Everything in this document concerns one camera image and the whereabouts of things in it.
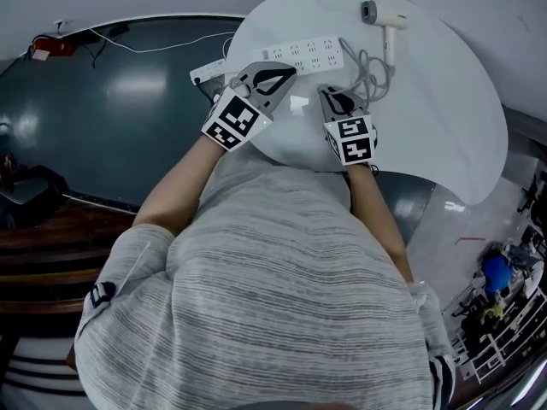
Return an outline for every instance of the white wall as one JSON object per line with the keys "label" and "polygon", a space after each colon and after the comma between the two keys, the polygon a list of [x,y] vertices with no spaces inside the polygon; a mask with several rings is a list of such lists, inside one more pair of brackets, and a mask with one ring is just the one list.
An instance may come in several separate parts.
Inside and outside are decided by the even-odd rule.
{"label": "white wall", "polygon": [[[54,21],[76,30],[169,13],[248,14],[264,0],[0,0],[0,59],[20,54]],[[471,46],[510,108],[547,120],[547,0],[411,0]]]}

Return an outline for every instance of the hair dryer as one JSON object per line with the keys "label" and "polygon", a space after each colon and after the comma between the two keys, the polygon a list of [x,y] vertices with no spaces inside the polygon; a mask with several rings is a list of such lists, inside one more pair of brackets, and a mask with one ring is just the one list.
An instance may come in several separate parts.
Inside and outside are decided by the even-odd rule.
{"label": "hair dryer", "polygon": [[406,15],[396,14],[377,5],[374,0],[361,3],[361,19],[364,23],[384,27],[384,61],[395,71],[395,31],[409,26]]}

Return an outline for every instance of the blue object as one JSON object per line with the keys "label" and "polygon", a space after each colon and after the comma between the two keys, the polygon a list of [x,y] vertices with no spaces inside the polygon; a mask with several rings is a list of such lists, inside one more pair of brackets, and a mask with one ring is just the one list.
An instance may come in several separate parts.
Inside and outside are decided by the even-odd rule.
{"label": "blue object", "polygon": [[511,269],[505,257],[499,255],[490,258],[485,264],[485,276],[487,292],[495,293],[507,287],[511,279]]}

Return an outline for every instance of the power strip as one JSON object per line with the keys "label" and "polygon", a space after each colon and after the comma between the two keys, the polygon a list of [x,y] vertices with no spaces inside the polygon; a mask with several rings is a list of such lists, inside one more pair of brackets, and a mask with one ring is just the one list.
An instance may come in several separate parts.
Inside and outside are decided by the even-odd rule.
{"label": "power strip", "polygon": [[219,59],[218,61],[211,62],[210,64],[190,71],[190,80],[196,85],[196,79],[199,79],[199,83],[202,84],[207,80],[222,76],[222,74],[226,72],[225,67],[226,59]]}
{"label": "power strip", "polygon": [[299,76],[344,68],[344,54],[338,37],[303,39],[256,49],[253,61],[292,65]]}

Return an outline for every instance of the round table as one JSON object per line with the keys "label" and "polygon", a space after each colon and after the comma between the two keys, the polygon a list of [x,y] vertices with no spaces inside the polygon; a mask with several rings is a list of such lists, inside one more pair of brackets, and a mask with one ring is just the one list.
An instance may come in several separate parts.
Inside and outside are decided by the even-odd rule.
{"label": "round table", "polygon": [[[238,72],[253,50],[330,35],[353,50],[383,57],[383,28],[361,21],[367,0],[267,0],[237,30],[227,68]],[[485,199],[499,180],[507,156],[507,127],[488,74],[468,46],[442,21],[407,0],[374,0],[406,14],[397,31],[396,74],[387,97],[371,103],[378,130],[373,164],[441,184],[466,204]],[[270,158],[318,172],[342,170],[323,132],[317,86],[347,86],[357,74],[345,67],[301,76],[273,112],[274,123],[252,143]],[[233,73],[226,75],[229,79]]]}

